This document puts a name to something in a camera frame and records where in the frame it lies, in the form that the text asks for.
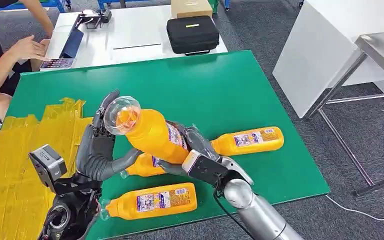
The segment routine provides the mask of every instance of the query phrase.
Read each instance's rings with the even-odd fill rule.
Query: clear bottle cap
[[[123,171],[120,172],[120,176],[122,179],[125,179],[128,176],[130,176],[130,174],[124,169]]]
[[[113,135],[125,135],[134,127],[141,114],[139,102],[131,96],[120,96],[105,110],[103,123]]]
[[[110,204],[110,202],[111,201],[109,199],[102,199],[100,202],[101,208],[99,210],[99,217],[100,217],[100,219],[102,219],[104,221],[107,221],[111,217],[110,213],[105,208],[108,204]]]

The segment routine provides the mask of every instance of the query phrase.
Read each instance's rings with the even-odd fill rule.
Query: yellow plastic sheet
[[[27,153],[49,144],[65,160],[70,177],[85,127],[82,100],[63,98],[34,115],[6,117],[0,131],[0,240],[37,239],[54,194],[40,181]]]

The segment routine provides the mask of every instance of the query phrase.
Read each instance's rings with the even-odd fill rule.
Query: person
[[[0,0],[0,8],[16,2],[17,0]],[[33,17],[42,25],[47,36],[51,37],[54,26],[39,0],[20,0],[20,2],[28,8]],[[7,113],[8,106],[20,80],[20,73],[39,70],[42,61],[47,60],[44,56],[48,44],[49,39],[36,42],[34,36],[31,35],[20,39],[4,53],[0,43],[0,121],[3,121]]]

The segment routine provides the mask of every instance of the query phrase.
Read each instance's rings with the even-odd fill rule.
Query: smartphone
[[[41,71],[70,69],[75,61],[75,58],[58,58],[44,61],[40,65]]]

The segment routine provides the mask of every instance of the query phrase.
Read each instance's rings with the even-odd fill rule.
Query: cardboard box
[[[208,0],[171,0],[171,17],[174,19],[212,15]]]

